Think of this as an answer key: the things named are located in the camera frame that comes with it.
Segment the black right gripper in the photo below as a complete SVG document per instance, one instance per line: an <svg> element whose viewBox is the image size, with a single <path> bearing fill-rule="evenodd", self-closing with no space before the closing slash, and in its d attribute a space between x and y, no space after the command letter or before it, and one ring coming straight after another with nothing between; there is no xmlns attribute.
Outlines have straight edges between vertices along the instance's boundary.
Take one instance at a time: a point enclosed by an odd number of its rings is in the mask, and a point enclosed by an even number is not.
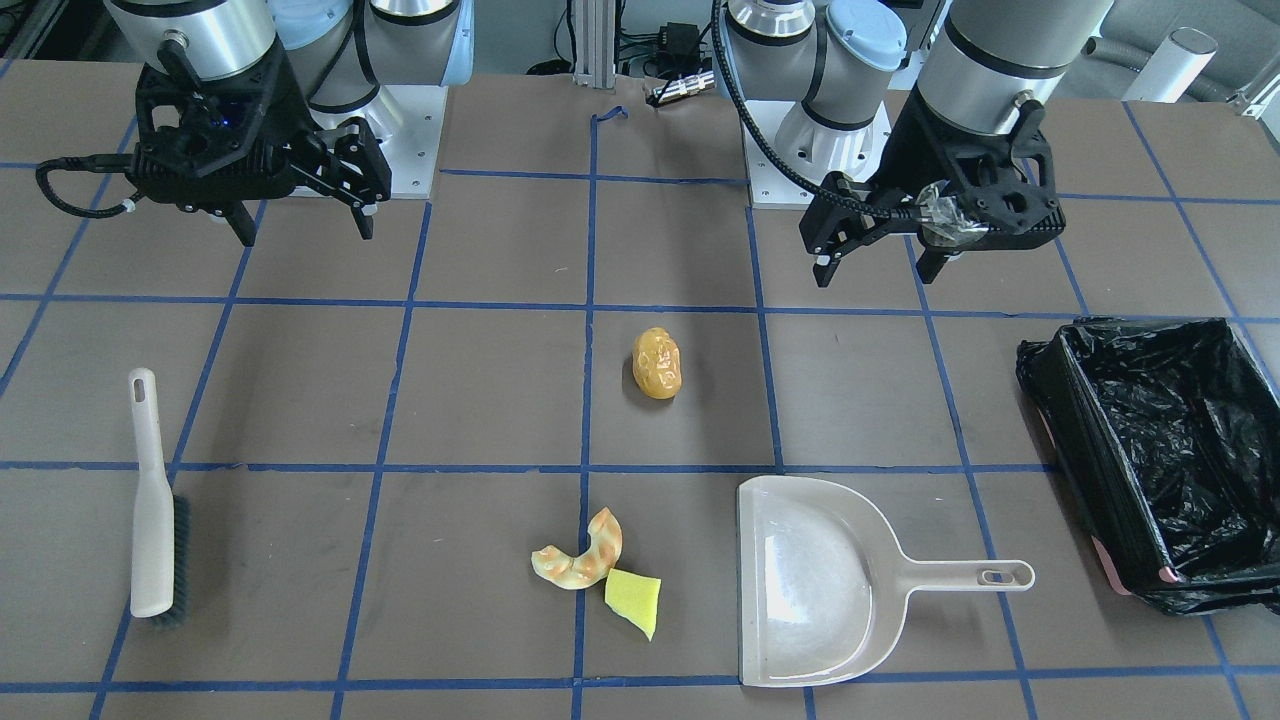
<svg viewBox="0 0 1280 720"><path fill-rule="evenodd" d="M140 77L131 181L156 202L219 208L246 249L259 229L242 201L282 199L298 187L344 204L360 238L374 240L372 217L390 197L392 173L370 124L351 117L323 128L278 40L221 79L198 77L193 49L161 41L160 67Z"/></svg>

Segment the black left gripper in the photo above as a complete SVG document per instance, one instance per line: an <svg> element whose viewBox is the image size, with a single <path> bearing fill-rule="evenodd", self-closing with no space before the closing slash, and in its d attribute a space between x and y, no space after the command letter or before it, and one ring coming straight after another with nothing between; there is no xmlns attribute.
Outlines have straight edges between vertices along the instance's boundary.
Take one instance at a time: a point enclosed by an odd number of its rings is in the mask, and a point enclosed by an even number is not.
<svg viewBox="0 0 1280 720"><path fill-rule="evenodd" d="M864 204L874 218L842 205L852 186L831 172L799 224L819 288L829 287L845 255L890 233L922 242L916 277L932 284L963 252L1038 249L1064 232L1053 155L1033 95L1007 100L1007 133L978 135L936 113L913 90L890 132Z"/></svg>

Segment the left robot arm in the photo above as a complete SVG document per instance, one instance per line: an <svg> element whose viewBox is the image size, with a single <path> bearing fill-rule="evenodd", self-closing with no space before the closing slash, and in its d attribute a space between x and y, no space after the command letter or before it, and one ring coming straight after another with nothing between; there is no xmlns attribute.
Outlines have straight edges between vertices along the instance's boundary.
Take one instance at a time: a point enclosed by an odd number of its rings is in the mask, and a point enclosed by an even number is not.
<svg viewBox="0 0 1280 720"><path fill-rule="evenodd" d="M873 136L911 49L881 1L716 1L719 86L765 160L809 195L799 233L824 288L888 234L922 246L929 284L966 252L1039 249L1066 228L1042 124L1047 101L1108 1L954 1L876 169L846 160Z"/></svg>

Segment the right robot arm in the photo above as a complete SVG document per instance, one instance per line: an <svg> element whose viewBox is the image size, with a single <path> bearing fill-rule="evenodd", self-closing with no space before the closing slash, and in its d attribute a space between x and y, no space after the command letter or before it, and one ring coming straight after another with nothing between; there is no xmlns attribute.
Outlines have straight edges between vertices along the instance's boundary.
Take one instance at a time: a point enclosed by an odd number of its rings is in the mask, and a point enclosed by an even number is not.
<svg viewBox="0 0 1280 720"><path fill-rule="evenodd" d="M125 178L150 201L227 223L296 190L338 201L364 240L393 197L394 86L465 85L471 1L109 1L143 69Z"/></svg>

